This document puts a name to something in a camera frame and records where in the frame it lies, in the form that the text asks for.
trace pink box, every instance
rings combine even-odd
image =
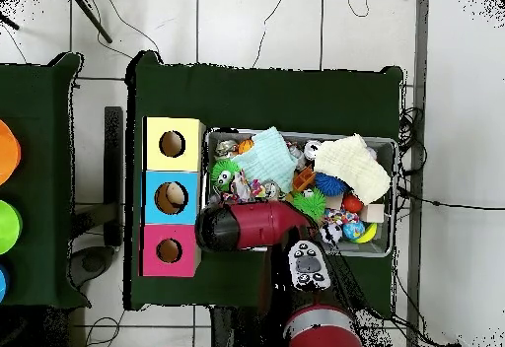
[[[175,262],[163,261],[158,256],[158,245],[172,239],[180,246],[180,257]],[[141,276],[172,276],[190,278],[200,263],[201,251],[196,245],[194,226],[186,224],[147,224],[144,227],[144,246]]]

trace light blue cloth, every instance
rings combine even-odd
[[[279,131],[272,126],[256,134],[252,140],[252,148],[232,161],[244,169],[248,181],[258,179],[264,183],[273,180],[283,192],[291,191],[298,159],[289,153]]]

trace box hole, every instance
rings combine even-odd
[[[174,239],[163,240],[156,247],[156,255],[165,263],[175,263],[182,256],[182,246]]]
[[[178,157],[185,150],[185,141],[178,131],[164,132],[160,138],[160,151],[167,157]]]
[[[154,203],[165,214],[178,214],[187,204],[187,191],[177,181],[168,181],[160,185],[154,195]]]

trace green spiky ball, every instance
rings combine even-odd
[[[317,220],[325,212],[326,200],[319,189],[314,187],[311,190],[314,194],[309,197],[304,196],[304,192],[295,193],[293,196],[293,206],[314,220]]]
[[[217,162],[214,167],[212,168],[212,173],[210,174],[210,180],[214,186],[216,186],[219,190],[227,191],[230,189],[230,183],[233,180],[233,175],[235,172],[239,172],[241,168],[237,163],[232,162],[230,159],[225,159],[225,160],[220,160]],[[219,184],[217,182],[217,179],[219,178],[219,175],[223,171],[228,171],[231,174],[231,178],[228,182],[224,184]]]

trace red ball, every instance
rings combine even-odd
[[[342,206],[348,212],[353,212],[357,214],[363,208],[363,202],[361,202],[356,196],[348,193],[343,197]]]

